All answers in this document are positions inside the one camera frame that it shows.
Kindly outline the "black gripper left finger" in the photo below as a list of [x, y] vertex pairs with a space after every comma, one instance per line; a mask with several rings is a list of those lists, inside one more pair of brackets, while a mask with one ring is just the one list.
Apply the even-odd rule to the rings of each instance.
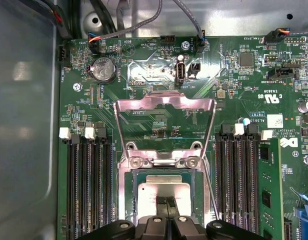
[[116, 220], [104, 225], [79, 240], [165, 240], [167, 238], [168, 200], [166, 197], [156, 197], [156, 212], [158, 215], [146, 216], [145, 223], [137, 225], [128, 220]]

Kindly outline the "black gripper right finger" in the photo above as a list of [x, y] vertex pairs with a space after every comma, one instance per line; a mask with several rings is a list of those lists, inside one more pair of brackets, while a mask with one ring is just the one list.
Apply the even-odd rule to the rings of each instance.
[[166, 198], [169, 216], [176, 240], [263, 240], [264, 237], [240, 228], [223, 220], [213, 220], [206, 227], [194, 223], [194, 220], [180, 215], [176, 200], [173, 196]]

